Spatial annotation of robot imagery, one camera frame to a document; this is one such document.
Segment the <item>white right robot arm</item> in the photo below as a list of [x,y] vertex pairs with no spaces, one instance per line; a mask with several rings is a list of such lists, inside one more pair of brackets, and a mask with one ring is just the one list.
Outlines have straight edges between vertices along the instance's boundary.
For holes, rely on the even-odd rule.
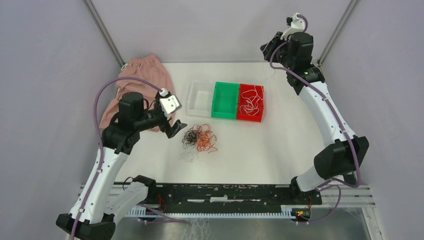
[[362,182],[360,166],[370,146],[337,109],[323,73],[312,64],[313,47],[314,38],[306,32],[284,37],[279,31],[260,47],[272,69],[286,72],[288,84],[312,113],[324,143],[312,167],[290,182],[288,196],[295,204],[302,204],[313,191],[333,187],[335,182],[358,188]]

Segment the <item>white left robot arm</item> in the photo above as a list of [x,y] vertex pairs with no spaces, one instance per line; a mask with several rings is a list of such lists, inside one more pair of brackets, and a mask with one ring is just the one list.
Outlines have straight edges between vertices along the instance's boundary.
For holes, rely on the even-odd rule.
[[114,200],[107,198],[142,131],[158,127],[171,139],[187,126],[179,119],[170,124],[172,114],[181,108],[178,97],[166,89],[156,94],[152,108],[141,93],[125,93],[118,102],[118,112],[101,133],[86,185],[69,213],[57,217],[56,225],[72,239],[110,240],[118,223],[136,204],[154,202],[156,181],[144,176],[137,176]]

